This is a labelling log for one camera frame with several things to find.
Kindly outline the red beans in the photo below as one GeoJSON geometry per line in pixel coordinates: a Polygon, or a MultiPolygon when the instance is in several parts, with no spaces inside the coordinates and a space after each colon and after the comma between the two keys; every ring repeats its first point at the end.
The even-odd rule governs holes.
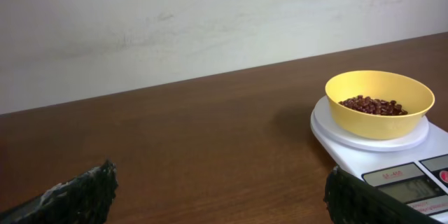
{"type": "Polygon", "coordinates": [[[339,104],[351,110],[378,116],[405,116],[408,114],[403,106],[395,100],[373,99],[363,95],[345,99],[339,104]]]}

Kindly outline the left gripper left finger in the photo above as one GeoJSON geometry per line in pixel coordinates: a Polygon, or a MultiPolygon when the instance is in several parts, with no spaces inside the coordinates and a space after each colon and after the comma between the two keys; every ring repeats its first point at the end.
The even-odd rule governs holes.
{"type": "Polygon", "coordinates": [[[104,164],[58,183],[27,202],[1,213],[5,224],[105,223],[118,188],[116,165],[104,164]]]}

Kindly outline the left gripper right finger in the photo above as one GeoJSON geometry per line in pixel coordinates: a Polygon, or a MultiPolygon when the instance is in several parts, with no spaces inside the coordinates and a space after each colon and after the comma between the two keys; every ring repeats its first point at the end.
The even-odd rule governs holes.
{"type": "Polygon", "coordinates": [[[323,201],[333,224],[441,224],[336,166],[323,201]]]}

